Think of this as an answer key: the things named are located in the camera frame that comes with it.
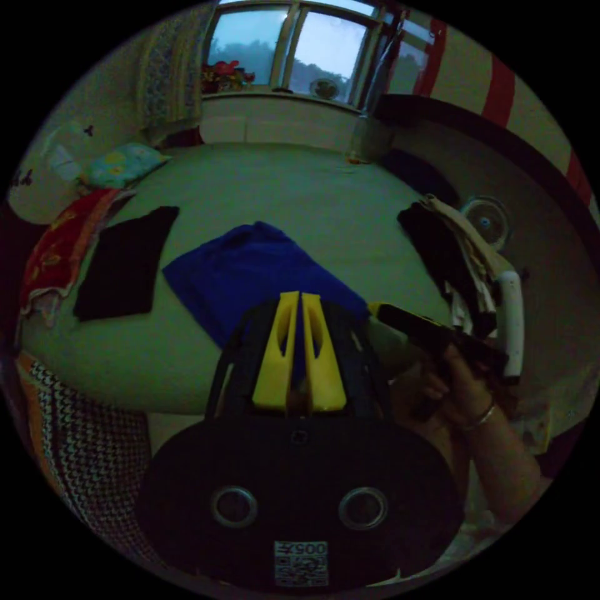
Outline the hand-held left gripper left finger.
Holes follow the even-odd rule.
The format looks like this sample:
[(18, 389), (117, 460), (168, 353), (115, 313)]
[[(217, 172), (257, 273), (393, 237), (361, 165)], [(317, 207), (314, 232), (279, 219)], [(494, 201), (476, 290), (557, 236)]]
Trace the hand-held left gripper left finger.
[(261, 411), (287, 413), (294, 367), (299, 292), (283, 292), (268, 319), (267, 338), (252, 403)]

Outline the person's right hand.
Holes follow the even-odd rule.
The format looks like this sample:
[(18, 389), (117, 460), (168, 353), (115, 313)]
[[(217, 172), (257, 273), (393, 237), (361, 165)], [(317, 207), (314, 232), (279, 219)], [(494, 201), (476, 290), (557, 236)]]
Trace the person's right hand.
[(451, 343), (436, 359), (423, 359), (418, 375), (401, 376), (392, 384), (394, 417), (414, 428), (438, 419), (475, 431), (499, 415), (492, 383), (488, 367), (470, 361)]

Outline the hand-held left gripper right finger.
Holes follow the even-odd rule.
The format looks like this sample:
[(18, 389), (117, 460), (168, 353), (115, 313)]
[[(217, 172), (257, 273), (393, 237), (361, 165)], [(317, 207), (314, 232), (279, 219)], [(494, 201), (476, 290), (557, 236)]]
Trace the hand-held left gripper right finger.
[(346, 393), (321, 298), (301, 294), (306, 384), (311, 413), (339, 413)]

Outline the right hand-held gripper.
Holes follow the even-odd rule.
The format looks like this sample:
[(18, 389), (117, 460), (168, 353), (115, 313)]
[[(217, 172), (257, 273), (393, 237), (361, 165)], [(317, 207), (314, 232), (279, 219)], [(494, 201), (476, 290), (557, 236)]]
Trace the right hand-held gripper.
[(369, 302), (371, 316), (393, 330), (405, 334), (411, 343), (430, 355), (441, 358), (449, 344), (455, 345), (471, 366), (486, 366), (504, 379), (508, 355), (485, 342), (428, 317), (414, 314), (389, 303)]

